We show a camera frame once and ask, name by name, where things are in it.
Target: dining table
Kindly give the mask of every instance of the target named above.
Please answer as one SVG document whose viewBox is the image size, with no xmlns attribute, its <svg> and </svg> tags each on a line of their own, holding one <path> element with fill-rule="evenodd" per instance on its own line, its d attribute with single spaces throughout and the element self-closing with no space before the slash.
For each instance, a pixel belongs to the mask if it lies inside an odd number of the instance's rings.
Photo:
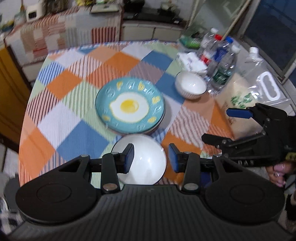
<svg viewBox="0 0 296 241">
<path fill-rule="evenodd" d="M 19 179 L 24 185 L 73 158 L 88 154 L 100 158 L 122 137 L 99 119 L 95 99 L 111 80 L 136 77 L 152 82 L 166 106 L 159 127 L 150 133 L 167 155 L 167 167 L 157 184 L 178 184 L 168 159 L 168 145 L 183 152 L 211 157 L 221 151 L 203 143 L 204 133 L 232 138 L 225 116 L 208 93 L 186 100 L 175 89 L 182 70 L 176 60 L 177 43 L 152 41 L 110 42 L 51 52 L 31 92 L 23 121 L 19 149 Z M 100 173 L 91 184 L 100 187 Z"/>
</svg>

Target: fried egg design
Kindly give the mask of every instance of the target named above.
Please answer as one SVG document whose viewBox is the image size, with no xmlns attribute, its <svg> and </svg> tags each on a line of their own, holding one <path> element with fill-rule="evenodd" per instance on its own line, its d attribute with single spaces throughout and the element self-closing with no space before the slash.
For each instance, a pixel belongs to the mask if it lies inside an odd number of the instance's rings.
<svg viewBox="0 0 296 241">
<path fill-rule="evenodd" d="M 142 120 L 149 112 L 147 100 L 133 92 L 120 94 L 110 103 L 113 116 L 126 123 L 136 123 Z"/>
</svg>

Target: bottle cap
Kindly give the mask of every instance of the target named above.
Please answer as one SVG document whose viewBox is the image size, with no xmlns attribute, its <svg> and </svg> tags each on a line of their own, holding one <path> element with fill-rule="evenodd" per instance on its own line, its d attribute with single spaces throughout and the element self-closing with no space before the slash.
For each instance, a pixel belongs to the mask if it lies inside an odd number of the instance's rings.
<svg viewBox="0 0 296 241">
<path fill-rule="evenodd" d="M 216 34 L 215 35 L 215 39 L 218 41 L 221 41 L 221 39 L 223 38 L 223 36 Z"/>
<path fill-rule="evenodd" d="M 215 29 L 215 28 L 211 28 L 211 33 L 213 33 L 213 34 L 217 34 L 217 32 L 218 32 L 217 29 Z"/>
<path fill-rule="evenodd" d="M 259 53 L 259 49 L 256 48 L 256 47 L 251 47 L 249 53 L 255 53 L 255 54 L 258 54 L 258 53 Z"/>
<path fill-rule="evenodd" d="M 233 43 L 233 39 L 232 39 L 231 37 L 229 37 L 229 36 L 227 36 L 227 37 L 225 38 L 225 40 L 226 40 L 228 43 L 230 43 L 230 44 Z"/>
<path fill-rule="evenodd" d="M 240 48 L 238 46 L 232 45 L 231 51 L 238 54 L 240 52 Z"/>
</svg>

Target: teal plate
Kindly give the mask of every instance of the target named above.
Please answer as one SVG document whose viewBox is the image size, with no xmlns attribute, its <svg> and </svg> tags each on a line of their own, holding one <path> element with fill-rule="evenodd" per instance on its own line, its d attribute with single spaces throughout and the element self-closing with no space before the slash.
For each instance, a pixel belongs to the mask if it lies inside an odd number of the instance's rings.
<svg viewBox="0 0 296 241">
<path fill-rule="evenodd" d="M 104 85 L 96 96 L 95 106 L 103 123 L 122 134 L 152 129 L 165 111 L 165 101 L 155 85 L 133 77 Z"/>
</svg>

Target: blue bottle cap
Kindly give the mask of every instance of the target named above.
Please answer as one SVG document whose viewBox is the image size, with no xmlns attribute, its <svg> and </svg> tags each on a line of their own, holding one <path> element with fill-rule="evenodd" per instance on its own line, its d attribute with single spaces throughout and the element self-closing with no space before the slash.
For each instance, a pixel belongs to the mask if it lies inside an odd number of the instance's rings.
<svg viewBox="0 0 296 241">
<path fill-rule="evenodd" d="M 230 43 L 230 44 L 233 43 L 233 39 L 232 39 L 231 37 L 229 37 L 229 36 L 227 36 L 227 37 L 225 38 L 225 40 L 226 40 L 228 43 Z"/>
</svg>

